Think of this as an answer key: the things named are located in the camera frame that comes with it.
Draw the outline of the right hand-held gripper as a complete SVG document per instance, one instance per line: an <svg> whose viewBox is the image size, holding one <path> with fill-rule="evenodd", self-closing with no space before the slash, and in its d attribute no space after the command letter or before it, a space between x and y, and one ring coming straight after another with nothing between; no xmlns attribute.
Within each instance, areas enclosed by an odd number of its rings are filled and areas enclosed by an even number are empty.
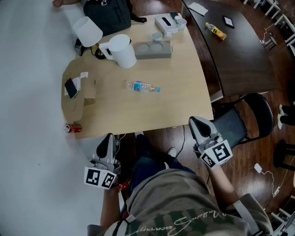
<svg viewBox="0 0 295 236"><path fill-rule="evenodd" d="M189 127L196 141L194 152L209 169L222 165L232 157L228 141L222 138L210 120L192 116Z"/></svg>

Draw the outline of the clear plastic water bottle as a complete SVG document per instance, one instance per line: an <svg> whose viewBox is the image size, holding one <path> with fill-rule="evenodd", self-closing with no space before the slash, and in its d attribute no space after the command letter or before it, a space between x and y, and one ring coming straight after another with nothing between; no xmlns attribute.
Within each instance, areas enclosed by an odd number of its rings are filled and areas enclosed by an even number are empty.
<svg viewBox="0 0 295 236"><path fill-rule="evenodd" d="M136 92L144 92L144 93L150 93L150 92L159 93L161 91L160 87L147 84L141 81L126 81L125 87L129 90L133 90Z"/></svg>

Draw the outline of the person's right forearm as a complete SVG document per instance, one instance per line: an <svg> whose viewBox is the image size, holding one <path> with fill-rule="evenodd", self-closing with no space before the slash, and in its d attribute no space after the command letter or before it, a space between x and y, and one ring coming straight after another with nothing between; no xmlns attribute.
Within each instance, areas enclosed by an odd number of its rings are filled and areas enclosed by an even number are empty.
<svg viewBox="0 0 295 236"><path fill-rule="evenodd" d="M237 202L239 197L221 166L217 166L213 169L209 167L206 168L212 182L213 191L219 208L225 209Z"/></svg>

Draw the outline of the person's left forearm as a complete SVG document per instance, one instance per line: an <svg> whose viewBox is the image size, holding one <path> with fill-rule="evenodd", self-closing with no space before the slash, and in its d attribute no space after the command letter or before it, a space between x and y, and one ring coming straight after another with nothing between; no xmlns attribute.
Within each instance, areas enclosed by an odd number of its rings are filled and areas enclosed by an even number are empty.
<svg viewBox="0 0 295 236"><path fill-rule="evenodd" d="M118 187L104 190L103 206L100 218L100 225L104 229L109 228L113 223L121 220L118 194Z"/></svg>

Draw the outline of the yellow drink bottle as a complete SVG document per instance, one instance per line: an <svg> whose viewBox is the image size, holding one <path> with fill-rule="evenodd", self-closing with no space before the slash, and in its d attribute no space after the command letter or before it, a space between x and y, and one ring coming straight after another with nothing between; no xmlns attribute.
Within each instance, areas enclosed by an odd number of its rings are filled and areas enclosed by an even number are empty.
<svg viewBox="0 0 295 236"><path fill-rule="evenodd" d="M213 24L209 24L208 22L205 23L205 26L212 32L214 33L216 36L218 36L221 40L224 40L227 35L222 32L221 30L219 30L215 25Z"/></svg>

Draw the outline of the dark padded chair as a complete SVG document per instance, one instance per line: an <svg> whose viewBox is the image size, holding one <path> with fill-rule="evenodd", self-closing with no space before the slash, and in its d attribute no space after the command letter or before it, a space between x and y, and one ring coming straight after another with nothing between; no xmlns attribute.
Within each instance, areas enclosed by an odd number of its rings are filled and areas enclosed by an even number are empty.
<svg viewBox="0 0 295 236"><path fill-rule="evenodd" d="M259 135L255 138L247 137L248 131L236 104L246 102L254 113ZM214 115L213 124L221 136L226 139L231 149L237 145L255 141L270 135L274 129L274 117L266 98L258 93L251 93L242 98L225 103L224 107Z"/></svg>

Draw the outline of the red soda can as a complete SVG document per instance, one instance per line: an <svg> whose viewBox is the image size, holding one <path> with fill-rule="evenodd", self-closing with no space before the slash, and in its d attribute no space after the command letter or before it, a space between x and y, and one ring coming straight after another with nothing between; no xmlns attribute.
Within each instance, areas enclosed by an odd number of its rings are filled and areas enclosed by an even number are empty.
<svg viewBox="0 0 295 236"><path fill-rule="evenodd" d="M66 133L79 133L82 131L82 126L78 124L66 124L64 131Z"/></svg>

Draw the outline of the person's blue jeans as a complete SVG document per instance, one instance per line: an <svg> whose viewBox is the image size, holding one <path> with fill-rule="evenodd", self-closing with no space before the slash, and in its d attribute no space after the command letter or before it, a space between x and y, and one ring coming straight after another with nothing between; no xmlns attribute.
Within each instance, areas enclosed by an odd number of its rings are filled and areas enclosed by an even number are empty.
<svg viewBox="0 0 295 236"><path fill-rule="evenodd" d="M158 172L165 170L167 166L170 169L188 171L194 174L193 170L183 166L177 160L176 157L173 158L167 155L167 153L154 151L149 139L144 136L143 132L136 132L135 137L136 137L136 163L133 168L133 177L135 174L138 174L140 171L146 172L147 169L150 169L152 174L147 177L149 178L157 174Z"/></svg>

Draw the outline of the flat cardboard box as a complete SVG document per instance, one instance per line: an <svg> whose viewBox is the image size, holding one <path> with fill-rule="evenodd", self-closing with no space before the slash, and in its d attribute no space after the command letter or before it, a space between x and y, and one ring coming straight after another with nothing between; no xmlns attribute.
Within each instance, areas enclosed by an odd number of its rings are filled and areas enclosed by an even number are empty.
<svg viewBox="0 0 295 236"><path fill-rule="evenodd" d="M70 99L68 95L64 95L65 82L69 78L80 77L81 72L88 72L88 78L80 78L81 90L73 99ZM96 79L93 66L88 64L84 58L71 61L62 76L61 107L66 121L69 123L79 121L83 116L84 107L93 104L95 97Z"/></svg>

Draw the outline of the black smartphone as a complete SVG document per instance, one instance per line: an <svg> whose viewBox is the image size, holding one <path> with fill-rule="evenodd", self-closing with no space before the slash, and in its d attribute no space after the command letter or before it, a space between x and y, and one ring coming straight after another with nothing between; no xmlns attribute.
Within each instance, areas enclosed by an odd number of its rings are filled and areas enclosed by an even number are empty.
<svg viewBox="0 0 295 236"><path fill-rule="evenodd" d="M65 82L65 95L68 95L70 99L73 99L78 93L78 90L71 78Z"/></svg>

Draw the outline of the black stool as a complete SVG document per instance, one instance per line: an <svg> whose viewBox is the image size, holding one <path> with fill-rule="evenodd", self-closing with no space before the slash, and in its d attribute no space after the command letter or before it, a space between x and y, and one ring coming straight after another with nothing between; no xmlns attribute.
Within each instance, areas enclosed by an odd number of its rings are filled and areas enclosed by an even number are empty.
<svg viewBox="0 0 295 236"><path fill-rule="evenodd" d="M281 139L275 148L273 156L273 165L276 168L284 168L295 172L295 166L284 163L287 155L295 156L295 144L287 144L284 139Z"/></svg>

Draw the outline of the white electric kettle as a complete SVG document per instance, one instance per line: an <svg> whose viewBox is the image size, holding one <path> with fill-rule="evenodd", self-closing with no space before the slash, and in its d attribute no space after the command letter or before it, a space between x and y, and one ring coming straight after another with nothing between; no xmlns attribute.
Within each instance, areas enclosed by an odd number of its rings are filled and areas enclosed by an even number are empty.
<svg viewBox="0 0 295 236"><path fill-rule="evenodd" d="M115 35L108 42L99 44L99 49L108 60L116 61L121 68L131 68L137 62L130 38L125 34Z"/></svg>

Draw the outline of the black power adapter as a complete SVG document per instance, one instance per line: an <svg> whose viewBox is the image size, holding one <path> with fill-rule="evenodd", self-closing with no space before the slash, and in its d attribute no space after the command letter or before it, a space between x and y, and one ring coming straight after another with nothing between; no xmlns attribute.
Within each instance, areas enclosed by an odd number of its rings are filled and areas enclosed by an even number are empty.
<svg viewBox="0 0 295 236"><path fill-rule="evenodd" d="M81 41L77 38L74 49L79 56L82 56L86 48L82 45Z"/></svg>

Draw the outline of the white cylindrical lamp shade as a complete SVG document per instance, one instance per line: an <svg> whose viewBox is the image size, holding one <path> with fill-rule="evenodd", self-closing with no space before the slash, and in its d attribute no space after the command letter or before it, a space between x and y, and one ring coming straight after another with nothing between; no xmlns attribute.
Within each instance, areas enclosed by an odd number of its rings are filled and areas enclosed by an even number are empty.
<svg viewBox="0 0 295 236"><path fill-rule="evenodd" d="M92 46L94 45L97 46L95 53L91 52L92 55L97 59L106 58L99 49L98 44L103 37L103 32L89 17L82 17L77 20L73 25L73 30L86 49L92 49Z"/></svg>

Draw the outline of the black backpack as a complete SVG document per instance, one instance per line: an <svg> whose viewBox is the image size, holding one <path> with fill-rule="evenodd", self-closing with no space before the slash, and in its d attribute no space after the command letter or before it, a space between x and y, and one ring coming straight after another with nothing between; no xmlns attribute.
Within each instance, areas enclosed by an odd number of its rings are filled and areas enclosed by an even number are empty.
<svg viewBox="0 0 295 236"><path fill-rule="evenodd" d="M147 22L133 13L130 0L86 0L83 11L103 32L111 35L131 27L131 22Z"/></svg>

